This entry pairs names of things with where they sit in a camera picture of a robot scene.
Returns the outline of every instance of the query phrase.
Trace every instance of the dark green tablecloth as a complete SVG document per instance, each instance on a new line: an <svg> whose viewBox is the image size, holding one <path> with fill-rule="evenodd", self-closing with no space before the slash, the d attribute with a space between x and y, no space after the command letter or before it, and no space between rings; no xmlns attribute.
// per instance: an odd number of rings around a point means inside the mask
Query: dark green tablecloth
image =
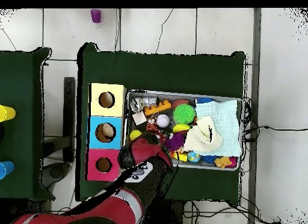
<svg viewBox="0 0 308 224"><path fill-rule="evenodd" d="M0 52L0 104L13 107L16 117L2 122L0 161L12 161L15 170L0 180L0 198L53 199L40 185L42 155L41 65L49 48L33 52Z"/></svg>
<svg viewBox="0 0 308 224"><path fill-rule="evenodd" d="M129 52L97 52L93 43L78 52L77 198L94 196L106 186L102 181L85 181L88 84L123 84L127 89L241 98L245 55L158 55ZM221 199L238 203L239 170L219 171L179 168L167 199Z"/></svg>

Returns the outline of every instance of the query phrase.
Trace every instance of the blue box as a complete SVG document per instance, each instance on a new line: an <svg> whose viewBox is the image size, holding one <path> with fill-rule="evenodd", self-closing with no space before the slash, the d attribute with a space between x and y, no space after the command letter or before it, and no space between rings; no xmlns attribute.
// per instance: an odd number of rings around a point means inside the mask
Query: blue box
<svg viewBox="0 0 308 224"><path fill-rule="evenodd" d="M109 123L115 128L115 137L109 143L100 142L95 136L95 130L98 125ZM123 118L120 117L90 117L90 149L121 149Z"/></svg>

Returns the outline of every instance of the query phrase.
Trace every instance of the yellow cup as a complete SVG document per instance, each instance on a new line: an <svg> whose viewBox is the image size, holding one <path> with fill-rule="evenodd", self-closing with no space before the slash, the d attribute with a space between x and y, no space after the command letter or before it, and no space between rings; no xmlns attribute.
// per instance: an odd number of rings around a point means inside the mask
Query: yellow cup
<svg viewBox="0 0 308 224"><path fill-rule="evenodd" d="M13 108L0 105L0 122L14 119L16 112Z"/></svg>

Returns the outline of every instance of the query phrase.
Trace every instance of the shape sorter box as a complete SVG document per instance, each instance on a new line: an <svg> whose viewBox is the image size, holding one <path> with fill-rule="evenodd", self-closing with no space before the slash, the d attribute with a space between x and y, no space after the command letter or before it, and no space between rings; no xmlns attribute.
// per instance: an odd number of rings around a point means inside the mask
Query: shape sorter box
<svg viewBox="0 0 308 224"><path fill-rule="evenodd" d="M96 138L96 128L100 124L108 123L114 127L115 136L110 142L100 142ZM118 117L90 117L90 142L89 149L121 149L123 134L123 118Z"/></svg>
<svg viewBox="0 0 308 224"><path fill-rule="evenodd" d="M91 83L91 116L123 117L125 106L126 88L117 84ZM103 93L112 96L112 106L104 108L100 104L100 97Z"/></svg>
<svg viewBox="0 0 308 224"><path fill-rule="evenodd" d="M118 155L120 150L115 149L89 149L88 152L88 181L114 181L120 175L120 165ZM111 168L107 172L100 172L97 169L97 162L101 158L106 158L111 163Z"/></svg>

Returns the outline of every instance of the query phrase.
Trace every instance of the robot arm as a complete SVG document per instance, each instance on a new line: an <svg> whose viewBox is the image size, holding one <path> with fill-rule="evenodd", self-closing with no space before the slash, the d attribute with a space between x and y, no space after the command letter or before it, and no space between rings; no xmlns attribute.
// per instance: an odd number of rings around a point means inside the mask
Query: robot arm
<svg viewBox="0 0 308 224"><path fill-rule="evenodd" d="M161 183L172 161L161 145L139 137L121 149L118 157L126 169L114 182L64 214L27 214L13 224L138 224L160 194ZM153 170L137 183L125 183L137 167L147 162Z"/></svg>

